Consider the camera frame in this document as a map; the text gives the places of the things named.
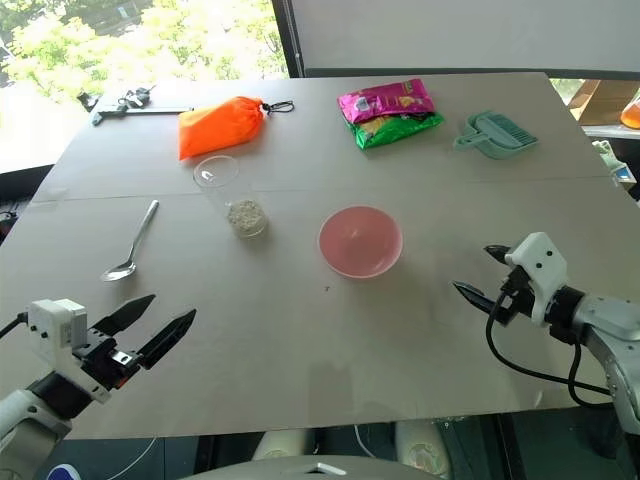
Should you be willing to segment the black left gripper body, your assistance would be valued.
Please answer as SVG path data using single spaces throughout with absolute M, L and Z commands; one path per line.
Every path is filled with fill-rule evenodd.
M 81 369 L 107 391 L 120 389 L 141 369 L 137 354 L 121 351 L 116 340 L 104 333 L 90 333 L 72 354 Z

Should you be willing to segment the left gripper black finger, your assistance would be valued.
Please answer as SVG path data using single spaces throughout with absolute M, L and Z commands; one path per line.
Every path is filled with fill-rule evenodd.
M 192 309 L 169 322 L 138 351 L 138 364 L 150 370 L 186 335 L 195 319 L 197 310 Z
M 114 336 L 128 329 L 144 314 L 155 298 L 155 294 L 149 294 L 127 301 L 116 311 L 95 323 L 89 332 L 96 335 Z

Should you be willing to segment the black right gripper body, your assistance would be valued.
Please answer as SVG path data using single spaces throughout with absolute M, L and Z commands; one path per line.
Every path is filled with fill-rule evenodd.
M 521 266 L 508 274 L 490 312 L 492 321 L 507 326 L 518 314 L 531 317 L 534 295 L 529 281 L 529 275 Z

